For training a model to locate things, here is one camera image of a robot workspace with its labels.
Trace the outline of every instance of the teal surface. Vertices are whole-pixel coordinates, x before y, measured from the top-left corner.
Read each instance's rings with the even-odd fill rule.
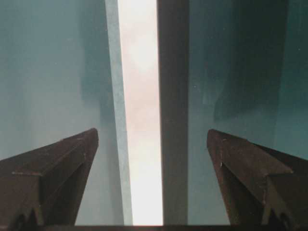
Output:
[[[0,159],[91,127],[78,224],[123,224],[103,0],[0,1]]]
[[[189,224],[228,224],[211,128],[308,158],[308,2],[191,0]]]

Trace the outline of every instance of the gray vertical bar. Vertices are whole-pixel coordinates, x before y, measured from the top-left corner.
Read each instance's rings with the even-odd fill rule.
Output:
[[[157,0],[164,224],[187,224],[189,1]]]
[[[115,108],[116,141],[119,157],[124,224],[132,225],[128,143],[125,117],[125,100],[123,88],[118,5],[116,0],[105,0],[105,4],[107,14],[111,78]]]

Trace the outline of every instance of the glass panel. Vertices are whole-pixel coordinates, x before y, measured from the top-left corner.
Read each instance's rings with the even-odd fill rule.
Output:
[[[77,223],[123,224],[104,1],[0,1],[0,108],[1,159],[96,127]]]
[[[215,128],[308,158],[308,2],[190,0],[189,223],[227,224]]]

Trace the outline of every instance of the gap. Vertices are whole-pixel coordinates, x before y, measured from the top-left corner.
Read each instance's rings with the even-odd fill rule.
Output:
[[[162,225],[155,0],[118,0],[134,225]]]

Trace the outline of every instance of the white light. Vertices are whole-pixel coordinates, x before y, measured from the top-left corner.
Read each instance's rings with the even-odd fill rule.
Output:
[[[134,225],[162,225],[156,0],[118,0]]]

